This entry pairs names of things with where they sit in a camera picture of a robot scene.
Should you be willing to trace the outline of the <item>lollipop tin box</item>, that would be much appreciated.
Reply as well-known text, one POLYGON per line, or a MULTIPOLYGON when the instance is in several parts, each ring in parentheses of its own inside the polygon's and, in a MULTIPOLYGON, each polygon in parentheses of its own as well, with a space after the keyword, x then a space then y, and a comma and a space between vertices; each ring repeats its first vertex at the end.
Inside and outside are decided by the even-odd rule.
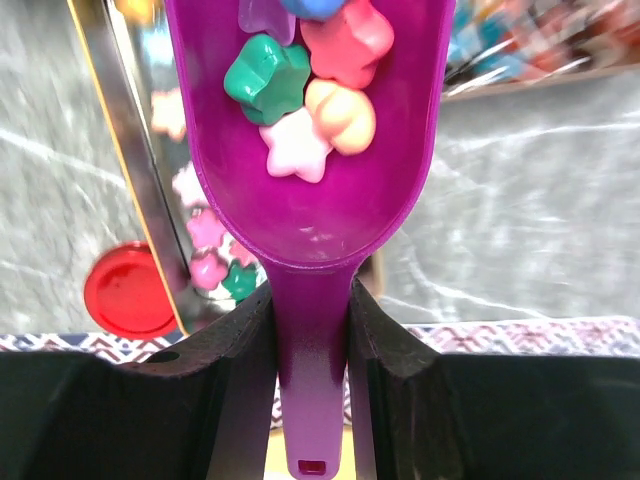
POLYGON ((638 65, 636 1, 459 1, 443 98, 586 80, 638 65))

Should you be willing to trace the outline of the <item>patterned placemat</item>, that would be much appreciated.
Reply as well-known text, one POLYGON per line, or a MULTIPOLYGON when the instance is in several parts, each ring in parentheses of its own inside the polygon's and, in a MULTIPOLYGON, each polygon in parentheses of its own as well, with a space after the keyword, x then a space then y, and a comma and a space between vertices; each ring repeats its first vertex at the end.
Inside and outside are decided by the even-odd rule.
MULTIPOLYGON (((639 321, 631 317, 583 317, 406 325, 444 353, 639 356, 639 321)), ((143 361, 184 339, 180 332, 128 340, 104 332, 3 335, 3 352, 77 351, 112 363, 143 361)))

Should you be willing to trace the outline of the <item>pastel star candy tin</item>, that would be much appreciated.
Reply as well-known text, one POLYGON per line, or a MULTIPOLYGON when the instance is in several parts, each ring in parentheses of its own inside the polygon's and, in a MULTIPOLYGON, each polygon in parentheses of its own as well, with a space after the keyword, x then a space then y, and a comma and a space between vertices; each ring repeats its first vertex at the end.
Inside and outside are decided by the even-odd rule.
POLYGON ((68 4, 119 159, 125 185, 178 322, 189 335, 236 306, 223 287, 199 290, 189 263, 197 256, 188 220, 196 203, 196 177, 186 139, 177 128, 153 128, 153 98, 171 99, 161 111, 176 114, 178 78, 161 1, 71 1, 68 4))

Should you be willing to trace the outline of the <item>red jar lid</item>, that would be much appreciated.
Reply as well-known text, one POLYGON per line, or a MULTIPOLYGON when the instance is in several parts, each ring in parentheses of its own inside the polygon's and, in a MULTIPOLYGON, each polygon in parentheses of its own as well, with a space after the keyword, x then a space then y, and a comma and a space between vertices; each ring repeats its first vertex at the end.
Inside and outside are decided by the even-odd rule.
POLYGON ((105 252, 86 278, 84 302, 100 327, 126 339, 149 340, 178 328, 152 251, 144 242, 105 252))

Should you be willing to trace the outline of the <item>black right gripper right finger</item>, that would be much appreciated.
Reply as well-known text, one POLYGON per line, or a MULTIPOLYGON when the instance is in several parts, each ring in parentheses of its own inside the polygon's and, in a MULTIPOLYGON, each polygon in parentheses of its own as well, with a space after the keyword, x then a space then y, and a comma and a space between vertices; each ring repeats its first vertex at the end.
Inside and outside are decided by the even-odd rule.
POLYGON ((359 282, 349 306, 360 479, 635 479, 633 358, 440 354, 359 282))

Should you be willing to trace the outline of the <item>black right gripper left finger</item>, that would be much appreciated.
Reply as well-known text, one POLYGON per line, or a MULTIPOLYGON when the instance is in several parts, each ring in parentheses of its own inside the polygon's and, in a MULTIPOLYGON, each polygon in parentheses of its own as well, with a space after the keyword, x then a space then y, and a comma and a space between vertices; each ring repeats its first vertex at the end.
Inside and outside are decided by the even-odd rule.
POLYGON ((271 291, 142 363, 1 357, 5 479, 260 479, 276 379, 271 291))

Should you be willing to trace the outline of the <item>purple plastic scoop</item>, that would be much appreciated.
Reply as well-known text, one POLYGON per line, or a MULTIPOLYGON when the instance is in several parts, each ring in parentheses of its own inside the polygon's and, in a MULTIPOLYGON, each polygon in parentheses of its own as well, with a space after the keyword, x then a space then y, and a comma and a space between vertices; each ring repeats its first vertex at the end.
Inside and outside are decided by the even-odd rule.
POLYGON ((198 179, 272 291, 288 469, 340 467, 347 312, 358 267, 415 205, 433 153, 451 1, 166 5, 198 179))

